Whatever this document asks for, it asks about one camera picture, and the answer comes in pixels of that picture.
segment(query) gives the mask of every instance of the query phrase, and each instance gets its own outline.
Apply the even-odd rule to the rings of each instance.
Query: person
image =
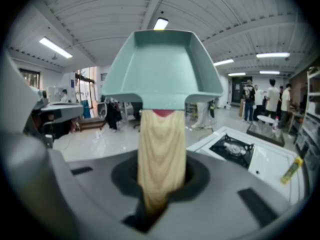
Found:
[[[244,121],[247,122],[249,113],[249,123],[252,124],[254,103],[255,103],[255,88],[252,86],[252,81],[248,80],[245,87],[243,87],[243,98],[245,99],[244,105]]]
[[[279,101],[278,101],[278,105],[276,106],[276,115],[279,117],[279,120],[281,119],[281,103],[282,103],[282,93],[284,92],[284,87],[283,86],[280,86],[280,89],[279,89],[280,93],[280,98],[279,98]]]
[[[212,121],[210,116],[210,109],[209,109],[208,102],[197,102],[196,109],[198,113],[198,120],[195,124],[191,125],[191,128],[212,128]]]
[[[288,110],[290,107],[290,91],[291,91],[291,84],[288,83],[285,86],[285,90],[282,94],[282,103],[281,103],[281,120],[279,123],[278,128],[282,129],[283,127],[285,127],[286,122],[287,122],[287,115],[288,115]]]
[[[276,118],[276,112],[277,112],[277,106],[278,101],[280,98],[280,93],[277,87],[275,87],[276,80],[270,79],[269,83],[271,87],[268,88],[266,92],[266,107],[265,107],[265,113],[264,115],[268,117],[271,116],[272,119]]]
[[[119,102],[114,98],[107,99],[106,101],[107,112],[105,120],[109,125],[109,129],[112,129],[113,132],[116,133],[118,130],[117,122],[122,120]]]
[[[262,101],[262,111],[261,114],[264,115],[266,112],[266,106],[267,106],[267,96],[264,95],[263,101]]]
[[[60,102],[63,102],[63,103],[68,103],[68,102],[71,102],[69,97],[68,97],[68,92],[66,89],[63,89],[62,90],[62,93],[63,93],[63,96],[62,98],[60,99]]]
[[[254,103],[256,105],[256,109],[254,110],[253,112],[253,120],[254,121],[258,121],[258,116],[261,114],[261,111],[262,111],[262,95],[263,95],[263,90],[259,90],[258,89],[258,85],[255,85],[254,86],[254,91],[255,91],[255,94],[254,94]]]

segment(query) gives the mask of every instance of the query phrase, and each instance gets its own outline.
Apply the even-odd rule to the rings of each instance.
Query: ceiling beam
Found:
[[[82,46],[77,45],[78,41],[66,30],[43,0],[32,0],[31,4],[60,38],[72,46],[73,49],[78,50],[92,64],[96,63],[95,58],[93,58]]]
[[[105,65],[111,65],[113,63],[113,61],[114,61],[114,57],[112,59],[105,58],[102,60],[98,60],[94,65],[89,62],[77,62],[77,63],[74,63],[72,65],[65,67],[63,69],[63,72],[68,73],[68,72],[77,71],[79,69],[85,69],[85,68],[95,67],[95,66],[104,67]]]
[[[304,53],[298,53],[298,52],[290,52],[290,58],[295,58],[295,59],[305,59],[307,57],[306,54]],[[216,62],[220,62],[220,61],[225,61],[225,60],[229,60],[229,59],[233,59],[234,62],[242,62],[242,61],[249,61],[249,60],[267,60],[267,59],[272,59],[272,58],[257,58],[257,56],[255,54],[250,54],[250,55],[244,55],[244,56],[238,56],[238,57],[227,57],[226,59],[222,59],[222,60],[213,60],[214,63]]]
[[[141,26],[141,30],[146,30],[148,29],[148,26],[150,24],[150,21],[156,11],[156,9],[158,8],[158,3],[160,2],[160,0],[150,0],[148,8],[146,9],[145,15],[144,15],[144,19],[142,22],[142,26]]]
[[[280,71],[281,74],[284,73],[292,73],[296,69],[294,67],[285,67],[281,68],[282,70],[280,71],[280,67],[278,66],[254,66],[254,67],[233,67],[233,68],[228,68],[225,69],[226,72],[228,73],[239,73],[239,72],[259,72],[259,71]]]
[[[59,72],[59,73],[61,73],[64,70],[63,67],[59,67],[59,66],[50,64],[50,63],[48,63],[46,61],[43,61],[41,59],[32,57],[32,56],[27,55],[25,53],[18,52],[16,50],[8,49],[7,51],[9,53],[10,57],[12,59],[16,60],[16,61],[33,64],[33,65],[36,65],[36,66],[39,66],[39,67],[43,67],[43,68],[45,68],[47,70],[52,70],[52,71],[56,71],[56,72]]]
[[[290,76],[290,79],[298,75],[300,72],[308,68],[318,57],[320,56],[320,50],[315,50],[310,56],[305,57],[300,64],[298,65],[298,69],[294,72],[293,75]]]
[[[285,25],[293,25],[295,23],[307,23],[303,18],[299,18],[296,20],[295,15],[280,15],[273,16],[268,18],[262,18],[254,21],[250,21],[248,23],[232,27],[228,30],[225,30],[215,36],[210,37],[209,39],[203,42],[205,47],[209,47],[212,44],[221,41],[225,38],[230,38],[231,36],[247,33],[251,30],[261,29],[261,28],[269,28],[272,26],[285,26]]]

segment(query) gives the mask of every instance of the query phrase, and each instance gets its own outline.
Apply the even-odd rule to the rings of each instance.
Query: gray machine surface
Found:
[[[113,168],[136,156],[136,150],[67,164],[58,151],[46,149],[38,139],[23,134],[0,137],[12,189],[42,225],[68,239],[224,240],[251,234],[259,239],[262,227],[238,191],[253,189],[277,216],[290,208],[281,194],[238,165],[187,151],[208,168],[208,185],[191,201],[170,203],[144,234],[122,223],[135,212],[138,198],[122,195],[111,181]],[[72,174],[81,168],[90,169]]]
[[[112,168],[137,151],[95,160],[69,163],[71,169],[90,167],[93,170],[75,176],[87,194],[114,218],[124,220],[131,215],[138,199],[123,196],[111,181]],[[240,166],[187,152],[210,171],[210,182],[194,200],[170,203],[148,235],[155,239],[233,239],[253,233],[261,227],[251,214],[238,191],[253,189],[277,214],[283,214],[290,204],[266,183]]]
[[[49,103],[41,108],[41,112],[58,112],[59,117],[55,118],[53,124],[62,123],[79,117],[84,112],[84,106],[79,103]]]

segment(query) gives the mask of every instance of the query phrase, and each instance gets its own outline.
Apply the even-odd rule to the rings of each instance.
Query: red tip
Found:
[[[174,110],[166,110],[166,109],[154,109],[154,113],[156,113],[160,117],[167,117],[174,112]]]

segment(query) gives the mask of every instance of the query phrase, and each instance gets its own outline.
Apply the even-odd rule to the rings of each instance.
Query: white tabletop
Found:
[[[221,140],[225,134],[228,134],[229,137],[235,138],[241,142],[254,144],[253,156],[248,168],[249,173],[252,173],[260,180],[274,187],[282,193],[292,205],[304,198],[305,184],[301,168],[293,175],[288,184],[283,185],[279,180],[281,177],[280,175],[290,167],[297,156],[295,152],[284,147],[223,126],[222,128],[215,130],[209,136],[189,146],[187,150],[225,160],[210,149],[211,146]]]
[[[261,120],[262,122],[269,123],[269,124],[273,124],[275,122],[274,119],[272,119],[269,116],[265,116],[265,115],[258,115],[257,118],[259,120]]]

